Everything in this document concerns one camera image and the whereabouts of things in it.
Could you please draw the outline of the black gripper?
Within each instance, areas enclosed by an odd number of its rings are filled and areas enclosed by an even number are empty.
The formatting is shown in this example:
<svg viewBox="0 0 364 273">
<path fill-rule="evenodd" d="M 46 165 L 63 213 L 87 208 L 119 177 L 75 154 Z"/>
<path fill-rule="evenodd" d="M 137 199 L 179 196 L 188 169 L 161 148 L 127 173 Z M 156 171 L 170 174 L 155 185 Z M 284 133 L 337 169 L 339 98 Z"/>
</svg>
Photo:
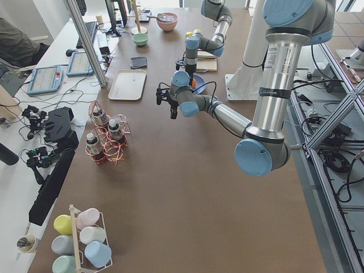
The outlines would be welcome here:
<svg viewBox="0 0 364 273">
<path fill-rule="evenodd" d="M 156 89 L 156 103 L 160 105 L 162 101 L 166 101 L 170 105 L 170 118 L 177 118 L 178 102 L 173 100 L 170 96 L 170 86 L 164 82 L 160 82 Z"/>
<path fill-rule="evenodd" d="M 197 70 L 197 58 L 182 58 L 177 59 L 175 62 L 176 70 L 178 71 L 180 67 L 184 67 L 187 74 L 189 74 L 190 80 L 193 80 L 193 75 Z"/>
</svg>

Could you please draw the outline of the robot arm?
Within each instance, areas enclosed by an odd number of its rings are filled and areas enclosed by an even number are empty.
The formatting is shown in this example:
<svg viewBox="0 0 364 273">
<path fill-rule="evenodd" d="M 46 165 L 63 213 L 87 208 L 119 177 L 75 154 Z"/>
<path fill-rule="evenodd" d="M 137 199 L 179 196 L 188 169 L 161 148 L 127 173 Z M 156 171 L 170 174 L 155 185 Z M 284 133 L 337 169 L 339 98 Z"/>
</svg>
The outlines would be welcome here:
<svg viewBox="0 0 364 273">
<path fill-rule="evenodd" d="M 192 117 L 204 111 L 240 138 L 234 157 L 240 169 L 263 176 L 288 162 L 290 149 L 282 132 L 285 110 L 301 49 L 327 42 L 333 33 L 334 1 L 259 1 L 250 28 L 248 47 L 262 45 L 250 63 L 262 72 L 253 119 L 247 119 L 213 95 L 196 94 L 192 78 L 199 49 L 220 56 L 232 14 L 224 1 L 203 1 L 203 16 L 217 22 L 211 39 L 195 31 L 185 40 L 185 57 L 168 88 L 158 88 L 156 101 L 169 103 L 171 118 Z"/>
<path fill-rule="evenodd" d="M 205 51 L 220 57 L 224 51 L 226 34 L 233 19 L 225 1 L 207 0 L 201 5 L 201 15 L 217 22 L 214 35 L 211 39 L 206 38 L 200 30 L 194 30 L 192 35 L 185 40 L 185 56 L 176 65 L 184 66 L 189 76 L 188 85 L 192 85 L 193 74 L 197 70 L 198 50 Z"/>
</svg>

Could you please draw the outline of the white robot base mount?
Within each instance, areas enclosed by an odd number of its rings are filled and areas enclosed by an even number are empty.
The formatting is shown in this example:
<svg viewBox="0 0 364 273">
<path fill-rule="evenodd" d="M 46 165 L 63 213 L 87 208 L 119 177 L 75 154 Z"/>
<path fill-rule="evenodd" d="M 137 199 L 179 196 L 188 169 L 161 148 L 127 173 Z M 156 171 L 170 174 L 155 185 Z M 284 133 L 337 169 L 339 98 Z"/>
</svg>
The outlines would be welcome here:
<svg viewBox="0 0 364 273">
<path fill-rule="evenodd" d="M 235 74 L 225 75 L 226 94 L 229 100 L 258 98 L 264 58 L 268 49 L 265 38 L 268 25 L 263 19 L 263 4 L 264 0 L 258 0 L 255 6 L 240 68 Z"/>
</svg>

